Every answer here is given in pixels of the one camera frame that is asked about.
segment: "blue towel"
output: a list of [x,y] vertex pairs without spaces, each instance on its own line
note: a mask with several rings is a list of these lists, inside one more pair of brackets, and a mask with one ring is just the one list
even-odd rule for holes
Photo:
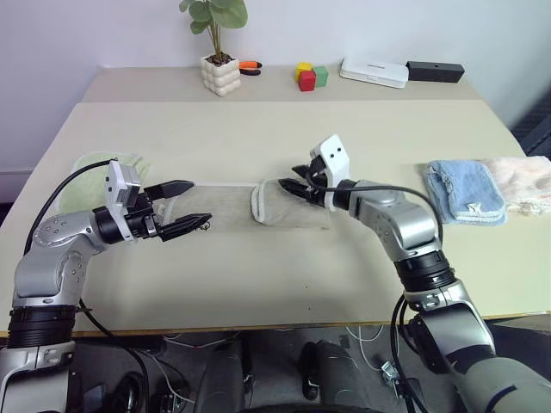
[[433,161],[424,172],[445,224],[500,225],[505,201],[488,168],[476,161]]

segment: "white wall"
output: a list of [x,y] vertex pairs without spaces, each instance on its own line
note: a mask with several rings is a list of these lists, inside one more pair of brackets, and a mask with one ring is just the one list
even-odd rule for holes
[[[0,2],[3,180],[36,165],[98,65],[195,65],[209,52],[208,37],[188,31],[178,1]],[[363,53],[462,63],[508,126],[551,84],[549,0],[246,1],[248,25],[223,40],[240,58],[323,64]]]

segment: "red block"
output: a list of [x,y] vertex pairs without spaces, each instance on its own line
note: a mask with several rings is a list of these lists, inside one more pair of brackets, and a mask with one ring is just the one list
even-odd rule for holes
[[302,71],[299,75],[299,88],[303,92],[310,92],[316,87],[316,73],[314,71]]

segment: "white router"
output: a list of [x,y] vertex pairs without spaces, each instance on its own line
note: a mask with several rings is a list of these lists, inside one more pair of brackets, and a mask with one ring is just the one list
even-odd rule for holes
[[404,65],[395,63],[345,58],[341,66],[341,77],[403,89],[409,77],[409,70]]

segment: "table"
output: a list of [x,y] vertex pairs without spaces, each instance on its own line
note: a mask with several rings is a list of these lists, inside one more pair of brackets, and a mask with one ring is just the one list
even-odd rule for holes
[[[2,325],[28,228],[89,151],[143,155],[152,164],[145,185],[259,182],[291,176],[291,166],[338,133],[353,179],[423,191],[419,168],[430,160],[523,155],[464,82],[396,90],[345,81],[332,70],[326,90],[305,95],[291,89],[291,69],[266,68],[263,89],[279,90],[273,99],[259,98],[259,86],[251,86],[262,77],[244,78],[241,90],[219,99],[192,83],[197,77],[193,69],[99,74],[0,229]],[[91,260],[84,301],[121,334],[387,323],[401,293],[393,264],[370,229],[345,212],[332,219],[329,231],[207,232],[117,244]],[[551,217],[511,214],[503,226],[446,225],[444,233],[444,252],[484,317],[551,310]],[[78,317],[75,330],[94,328]]]

